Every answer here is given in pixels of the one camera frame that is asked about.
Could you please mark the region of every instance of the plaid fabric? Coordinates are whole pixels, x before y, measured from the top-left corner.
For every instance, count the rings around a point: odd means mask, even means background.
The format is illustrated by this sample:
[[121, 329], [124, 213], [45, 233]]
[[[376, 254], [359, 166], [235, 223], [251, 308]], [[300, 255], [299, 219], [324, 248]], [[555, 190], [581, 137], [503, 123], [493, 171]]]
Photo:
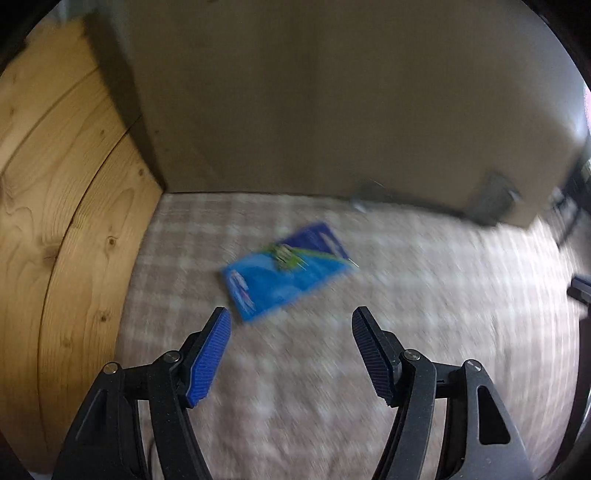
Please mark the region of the plaid fabric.
[[[234, 318], [210, 394], [190, 413], [214, 478], [371, 477], [395, 410], [376, 396], [353, 340], [359, 305], [432, 361], [480, 360], [544, 474], [570, 415], [581, 308], [565, 295], [579, 260], [559, 254], [539, 220], [525, 232], [324, 198], [164, 195], [135, 264], [117, 359], [139, 365], [178, 348], [229, 305], [224, 265], [318, 220], [360, 269], [256, 322]], [[436, 471], [444, 417], [438, 400], [423, 478]]]

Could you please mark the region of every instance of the black device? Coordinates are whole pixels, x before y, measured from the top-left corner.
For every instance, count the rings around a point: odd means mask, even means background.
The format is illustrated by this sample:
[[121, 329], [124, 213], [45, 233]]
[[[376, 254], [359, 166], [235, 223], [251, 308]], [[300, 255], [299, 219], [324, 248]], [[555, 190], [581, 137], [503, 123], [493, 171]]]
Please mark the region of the black device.
[[[150, 365], [105, 365], [67, 434], [53, 480], [149, 480], [138, 400], [150, 402], [165, 479], [210, 480], [187, 415], [186, 409], [195, 405], [187, 401], [187, 392], [195, 388], [194, 379], [204, 378], [199, 369], [212, 371], [212, 364], [200, 363], [200, 358], [211, 348], [209, 339], [216, 340], [220, 321], [228, 322], [229, 315], [218, 308], [202, 332], [192, 333], [178, 351], [166, 352]], [[436, 398], [448, 399], [437, 479], [533, 479], [517, 429], [478, 361], [467, 360], [460, 367], [437, 364], [416, 350], [405, 350], [392, 332], [380, 329], [366, 307], [353, 313], [352, 330], [376, 392], [398, 407], [374, 480], [419, 478]], [[214, 357], [219, 361], [221, 355]]]

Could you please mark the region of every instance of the screw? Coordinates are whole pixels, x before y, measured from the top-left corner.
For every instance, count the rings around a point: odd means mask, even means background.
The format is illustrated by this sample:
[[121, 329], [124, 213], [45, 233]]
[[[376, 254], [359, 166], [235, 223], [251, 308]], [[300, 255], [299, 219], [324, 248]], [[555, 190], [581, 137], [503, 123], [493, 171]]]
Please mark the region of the screw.
[[119, 369], [119, 365], [115, 362], [109, 362], [103, 367], [103, 372], [107, 375], [113, 375]]
[[181, 358], [181, 354], [178, 353], [176, 350], [171, 350], [164, 354], [164, 361], [168, 364], [178, 362], [179, 358]]
[[470, 365], [477, 372], [482, 370], [482, 365], [479, 362], [477, 362], [476, 360], [467, 360], [466, 363], [468, 365]]
[[404, 358], [406, 360], [410, 360], [411, 362], [415, 362], [419, 358], [421, 358], [421, 354], [419, 352], [417, 352], [416, 350], [409, 348], [408, 350], [404, 351]]

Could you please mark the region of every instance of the brown cardboard wall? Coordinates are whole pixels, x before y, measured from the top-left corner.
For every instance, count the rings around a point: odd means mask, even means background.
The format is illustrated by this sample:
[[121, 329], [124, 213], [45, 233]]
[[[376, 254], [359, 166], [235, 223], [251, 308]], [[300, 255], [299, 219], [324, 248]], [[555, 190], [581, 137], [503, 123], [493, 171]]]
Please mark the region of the brown cardboard wall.
[[527, 226], [580, 152], [583, 80], [519, 0], [132, 0], [168, 189], [351, 196], [374, 179], [467, 208], [487, 172]]

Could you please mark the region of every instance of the blue and purple package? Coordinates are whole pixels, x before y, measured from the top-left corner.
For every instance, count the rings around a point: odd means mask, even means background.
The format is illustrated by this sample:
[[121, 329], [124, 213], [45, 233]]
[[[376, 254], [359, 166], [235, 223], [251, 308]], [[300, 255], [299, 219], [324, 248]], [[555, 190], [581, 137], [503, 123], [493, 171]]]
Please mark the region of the blue and purple package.
[[325, 223], [229, 264], [222, 275], [243, 320], [290, 303], [355, 264]]

